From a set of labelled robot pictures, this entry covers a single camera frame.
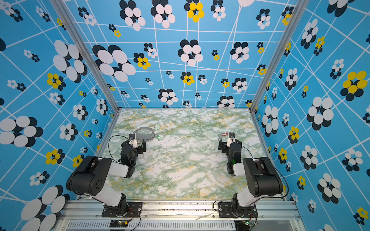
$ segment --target green and white marble pattern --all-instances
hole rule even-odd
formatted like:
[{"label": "green and white marble pattern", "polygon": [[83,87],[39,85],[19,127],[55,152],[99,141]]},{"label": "green and white marble pattern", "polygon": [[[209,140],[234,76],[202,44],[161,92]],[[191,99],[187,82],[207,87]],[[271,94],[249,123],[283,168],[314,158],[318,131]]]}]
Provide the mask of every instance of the green and white marble pattern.
[{"label": "green and white marble pattern", "polygon": [[[131,178],[108,176],[106,182],[128,199],[232,198],[247,185],[245,177],[227,173],[226,154],[218,150],[224,132],[235,132],[254,158],[265,156],[248,109],[123,109],[112,136],[127,137],[139,127],[154,128],[162,140],[147,142]],[[111,139],[114,159],[125,140]],[[110,158],[108,148],[103,157]],[[243,149],[246,157],[250,154]]]}]

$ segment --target black mounting plate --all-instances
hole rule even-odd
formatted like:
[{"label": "black mounting plate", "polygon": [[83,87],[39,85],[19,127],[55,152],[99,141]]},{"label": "black mounting plate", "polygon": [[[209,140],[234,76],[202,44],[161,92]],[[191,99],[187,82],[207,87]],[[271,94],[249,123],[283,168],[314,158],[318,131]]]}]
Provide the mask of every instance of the black mounting plate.
[{"label": "black mounting plate", "polygon": [[232,207],[231,203],[227,202],[219,202],[218,203],[218,215],[220,218],[250,218],[251,214],[253,218],[258,217],[257,209],[256,209],[256,204],[254,204],[249,211],[242,217],[236,217],[233,212],[232,212]]},{"label": "black mounting plate", "polygon": [[[139,217],[140,214],[141,214],[141,209],[142,209],[142,202],[127,202],[128,203],[128,207],[127,207],[127,210],[129,208],[132,208],[134,210],[134,217]],[[109,211],[109,209],[107,210],[103,210],[102,214],[101,214],[101,217],[114,217],[114,218],[117,218],[116,214],[115,213],[112,213],[111,211]],[[127,212],[123,217],[120,217],[120,218],[128,218],[130,217],[130,213]]]}]

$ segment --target marble table surface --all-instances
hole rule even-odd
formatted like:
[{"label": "marble table surface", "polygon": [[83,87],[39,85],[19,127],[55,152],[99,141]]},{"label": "marble table surface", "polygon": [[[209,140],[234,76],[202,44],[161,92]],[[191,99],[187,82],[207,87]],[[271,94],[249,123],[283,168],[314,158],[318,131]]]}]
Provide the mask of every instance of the marble table surface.
[{"label": "marble table surface", "polygon": [[[232,198],[243,190],[245,177],[227,173],[226,154],[218,150],[224,132],[235,132],[253,157],[265,156],[248,109],[122,109],[113,135],[128,136],[139,127],[151,127],[162,140],[147,141],[131,178],[108,176],[106,182],[128,199]],[[120,158],[121,143],[113,137],[110,150]],[[103,157],[109,157],[108,147]],[[250,157],[242,149],[242,158]]]}]

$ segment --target blue patterned backdrop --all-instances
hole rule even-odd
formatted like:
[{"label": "blue patterned backdrop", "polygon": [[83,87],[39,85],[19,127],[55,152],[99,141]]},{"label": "blue patterned backdrop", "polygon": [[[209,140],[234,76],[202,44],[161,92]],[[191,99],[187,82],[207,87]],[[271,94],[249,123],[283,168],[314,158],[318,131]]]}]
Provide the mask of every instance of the blue patterned backdrop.
[{"label": "blue patterned backdrop", "polygon": [[48,0],[0,0],[0,25],[0,230],[50,230],[113,112]]},{"label": "blue patterned backdrop", "polygon": [[119,106],[245,108],[297,0],[64,2]]},{"label": "blue patterned backdrop", "polygon": [[254,111],[307,230],[370,230],[369,13],[310,0]]}]

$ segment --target blue wall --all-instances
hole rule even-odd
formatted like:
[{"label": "blue wall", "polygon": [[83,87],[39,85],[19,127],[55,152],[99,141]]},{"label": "blue wall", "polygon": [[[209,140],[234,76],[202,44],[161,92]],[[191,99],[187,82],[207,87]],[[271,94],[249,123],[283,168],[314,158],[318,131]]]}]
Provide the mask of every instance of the blue wall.
[{"label": "blue wall", "polygon": [[364,231],[370,2],[336,2],[309,2],[255,116],[306,229]]},{"label": "blue wall", "polygon": [[58,18],[48,0],[0,0],[0,230],[56,218],[61,208],[45,198],[75,198],[66,180],[112,119],[110,105],[97,112],[106,97]]},{"label": "blue wall", "polygon": [[[76,0],[65,4],[94,60],[99,60],[119,106],[245,108],[268,69],[297,0],[213,2]],[[193,7],[195,16],[189,10]],[[98,54],[109,47],[112,52],[115,46],[124,52],[117,55],[120,60],[108,52]],[[162,89],[174,93],[168,96]]]}]

